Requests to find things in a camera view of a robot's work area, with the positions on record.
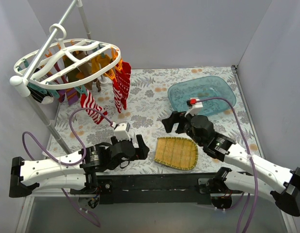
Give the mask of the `red white striped sock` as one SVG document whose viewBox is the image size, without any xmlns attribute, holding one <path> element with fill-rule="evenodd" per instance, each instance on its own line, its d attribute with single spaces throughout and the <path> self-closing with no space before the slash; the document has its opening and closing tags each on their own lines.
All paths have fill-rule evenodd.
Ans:
<svg viewBox="0 0 300 233">
<path fill-rule="evenodd" d="M 92 93 L 89 90 L 86 90 L 86 94 L 81 95 L 80 106 L 81 108 L 86 108 L 85 111 L 87 112 L 88 116 L 90 116 L 94 123 L 97 125 L 99 125 L 104 119 L 100 113 L 102 113 L 105 116 L 108 114 L 103 107 L 99 106 L 96 103 Z"/>
</svg>

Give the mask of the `red white patterned sock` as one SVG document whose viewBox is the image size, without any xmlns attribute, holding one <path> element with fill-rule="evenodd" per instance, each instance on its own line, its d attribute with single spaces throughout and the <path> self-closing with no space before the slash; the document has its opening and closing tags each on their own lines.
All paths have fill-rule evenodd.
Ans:
<svg viewBox="0 0 300 233">
<path fill-rule="evenodd" d="M 130 90 L 131 66 L 128 62 L 121 60 L 116 68 L 116 79 L 122 93 L 121 104 L 127 109 L 127 99 Z"/>
</svg>

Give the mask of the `brown olive sock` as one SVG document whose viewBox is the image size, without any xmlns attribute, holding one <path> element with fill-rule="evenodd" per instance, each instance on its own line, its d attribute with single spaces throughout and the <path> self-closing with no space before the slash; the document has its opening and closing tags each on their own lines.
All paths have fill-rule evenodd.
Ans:
<svg viewBox="0 0 300 233">
<path fill-rule="evenodd" d="M 75 51 L 72 54 L 75 58 L 77 58 L 79 60 L 81 60 L 87 56 L 83 51 Z M 71 59 L 69 59 L 66 55 L 63 56 L 63 63 L 64 63 L 65 68 L 74 64 L 74 62 Z M 91 74 L 92 74 L 91 66 L 89 65 L 89 62 L 86 62 L 86 63 L 80 65 L 79 67 L 73 69 L 72 71 L 68 72 L 66 74 L 66 76 L 68 77 L 68 82 L 73 83 L 78 80 L 87 78 L 87 77 L 91 76 Z M 90 82 L 86 83 L 84 86 L 88 90 L 92 90 L 93 82 L 95 82 L 95 84 L 96 84 L 97 91 L 100 92 L 101 91 L 101 83 L 98 79 L 90 81 Z"/>
</svg>

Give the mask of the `mustard yellow sock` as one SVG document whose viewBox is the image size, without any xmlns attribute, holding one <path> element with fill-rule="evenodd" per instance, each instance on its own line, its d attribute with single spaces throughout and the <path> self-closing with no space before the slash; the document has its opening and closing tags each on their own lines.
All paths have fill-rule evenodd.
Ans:
<svg viewBox="0 0 300 233">
<path fill-rule="evenodd" d="M 92 64 L 92 74 L 98 72 L 100 69 L 106 67 L 111 61 L 111 58 L 105 54 L 104 56 L 102 54 L 94 57 L 91 59 L 91 64 Z"/>
</svg>

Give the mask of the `white round clip hanger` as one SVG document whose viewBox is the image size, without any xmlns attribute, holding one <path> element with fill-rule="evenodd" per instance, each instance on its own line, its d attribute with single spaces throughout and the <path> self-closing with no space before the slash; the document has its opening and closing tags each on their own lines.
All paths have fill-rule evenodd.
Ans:
<svg viewBox="0 0 300 233">
<path fill-rule="evenodd" d="M 66 30 L 60 24 L 51 25 L 49 30 L 51 33 L 61 32 L 63 35 L 60 38 L 51 39 L 50 43 L 43 45 L 40 50 L 23 56 L 14 65 L 16 74 L 10 78 L 10 85 L 23 97 L 29 95 L 27 86 L 30 83 L 47 90 L 79 87 L 108 71 L 114 71 L 122 61 L 121 51 L 116 45 L 86 38 L 68 40 Z M 54 83 L 63 75 L 75 71 L 106 52 L 112 53 L 112 62 L 105 67 L 76 81 Z"/>
</svg>

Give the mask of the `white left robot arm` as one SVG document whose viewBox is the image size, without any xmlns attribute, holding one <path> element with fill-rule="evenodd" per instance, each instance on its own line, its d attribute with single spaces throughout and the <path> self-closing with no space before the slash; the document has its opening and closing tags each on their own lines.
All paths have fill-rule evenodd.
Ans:
<svg viewBox="0 0 300 233">
<path fill-rule="evenodd" d="M 9 197 L 20 198 L 37 190 L 72 189 L 75 194 L 97 194 L 103 184 L 97 174 L 123 167 L 124 163 L 145 160 L 149 153 L 142 136 L 136 136 L 138 147 L 132 140 L 102 142 L 72 154 L 52 159 L 26 161 L 12 159 Z"/>
</svg>

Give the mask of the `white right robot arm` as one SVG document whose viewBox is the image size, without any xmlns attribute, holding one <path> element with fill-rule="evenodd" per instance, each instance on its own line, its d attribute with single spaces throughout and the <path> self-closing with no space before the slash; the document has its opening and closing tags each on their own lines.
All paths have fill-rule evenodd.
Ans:
<svg viewBox="0 0 300 233">
<path fill-rule="evenodd" d="M 277 207 L 292 216 L 300 216 L 300 167 L 291 170 L 249 155 L 233 139 L 216 132 L 206 116 L 172 112 L 169 118 L 162 120 L 167 133 L 175 123 L 178 124 L 176 133 L 186 133 L 208 156 L 256 174 L 273 189 L 270 194 Z"/>
</svg>

